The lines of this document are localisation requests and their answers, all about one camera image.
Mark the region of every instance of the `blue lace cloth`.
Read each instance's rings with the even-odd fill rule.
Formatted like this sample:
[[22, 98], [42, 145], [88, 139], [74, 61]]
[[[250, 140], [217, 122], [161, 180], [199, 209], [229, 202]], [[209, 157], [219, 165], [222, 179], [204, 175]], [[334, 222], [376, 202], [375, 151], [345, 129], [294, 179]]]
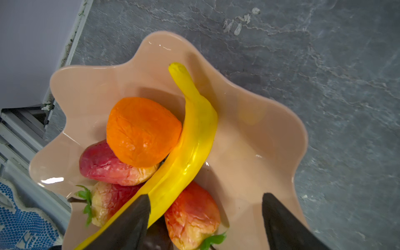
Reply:
[[25, 208], [14, 186], [0, 178], [0, 249], [47, 250], [62, 239], [42, 210]]

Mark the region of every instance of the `fruit bowl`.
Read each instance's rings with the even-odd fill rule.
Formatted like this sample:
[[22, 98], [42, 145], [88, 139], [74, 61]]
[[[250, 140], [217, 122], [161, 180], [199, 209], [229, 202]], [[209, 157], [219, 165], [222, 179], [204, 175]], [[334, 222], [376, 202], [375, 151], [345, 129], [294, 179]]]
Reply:
[[[195, 178], [220, 209], [219, 233], [229, 228], [218, 250], [269, 248], [261, 213], [266, 192], [306, 225], [293, 183], [307, 149], [304, 124], [284, 105], [231, 83], [192, 44], [170, 32], [147, 36], [124, 64], [68, 66], [54, 73], [50, 87], [66, 115], [66, 126], [31, 161], [32, 179], [67, 198], [80, 189], [76, 185], [94, 185], [96, 181], [80, 174], [79, 157], [86, 147], [106, 138], [108, 115], [123, 97], [154, 100], [183, 122], [185, 100], [168, 72], [172, 62], [186, 66], [218, 113], [213, 148]], [[63, 250], [74, 249], [99, 229], [85, 226], [83, 208], [72, 204]]]

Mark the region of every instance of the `green leaf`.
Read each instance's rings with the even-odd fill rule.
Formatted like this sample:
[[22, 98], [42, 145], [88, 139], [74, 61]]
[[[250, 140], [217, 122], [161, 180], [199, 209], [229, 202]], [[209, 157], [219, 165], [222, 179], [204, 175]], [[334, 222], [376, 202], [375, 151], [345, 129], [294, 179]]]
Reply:
[[88, 193], [85, 191], [78, 191], [75, 193], [76, 196], [79, 196], [82, 199], [87, 200], [88, 199]]
[[83, 210], [84, 214], [89, 214], [92, 211], [92, 208], [90, 207], [89, 204], [87, 204]]
[[92, 193], [90, 192], [90, 190], [87, 187], [82, 186], [82, 185], [76, 185], [76, 186], [84, 188], [85, 190], [84, 191], [82, 191], [82, 190], [78, 191], [78, 192], [75, 193], [75, 195], [79, 196], [82, 199], [87, 200], [88, 204], [92, 205]]
[[77, 187], [84, 188], [85, 190], [81, 190], [75, 193], [76, 196], [79, 196], [82, 199], [88, 201], [85, 208], [83, 209], [84, 214], [88, 214], [88, 219], [86, 220], [86, 226], [89, 226], [92, 222], [93, 213], [92, 213], [92, 193], [88, 188], [82, 185], [76, 185]]
[[86, 220], [86, 226], [89, 226], [90, 223], [92, 222], [92, 216], [88, 215], [88, 219]]
[[221, 244], [226, 239], [226, 233], [213, 235], [203, 241], [200, 250], [208, 250], [213, 244]]

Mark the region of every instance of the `fruit stem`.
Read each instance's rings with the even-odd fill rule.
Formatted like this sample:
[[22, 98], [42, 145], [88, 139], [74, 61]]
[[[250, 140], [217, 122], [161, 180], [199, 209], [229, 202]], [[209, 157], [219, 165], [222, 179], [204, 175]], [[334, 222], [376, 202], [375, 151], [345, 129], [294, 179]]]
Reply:
[[88, 203], [87, 200], [77, 199], [77, 198], [74, 198], [74, 197], [68, 198], [67, 201], [68, 201], [68, 202], [71, 202], [71, 203], [73, 203], [73, 202]]

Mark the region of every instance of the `plastic fruit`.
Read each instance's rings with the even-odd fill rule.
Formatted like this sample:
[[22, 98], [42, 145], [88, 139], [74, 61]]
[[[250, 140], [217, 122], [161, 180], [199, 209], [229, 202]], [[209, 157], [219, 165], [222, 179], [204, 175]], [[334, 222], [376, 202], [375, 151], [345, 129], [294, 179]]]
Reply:
[[79, 160], [83, 176], [122, 186], [135, 186], [147, 181], [158, 166], [157, 163], [150, 168], [137, 168], [125, 164], [117, 158], [106, 140], [89, 146]]
[[171, 152], [181, 131], [181, 122], [157, 102], [126, 97], [108, 117], [107, 143], [123, 163], [151, 168]]
[[195, 182], [183, 190], [164, 217], [169, 236], [180, 250], [198, 248], [221, 223], [214, 199]]
[[137, 186], [121, 186], [98, 182], [92, 189], [92, 223], [103, 226], [143, 184]]

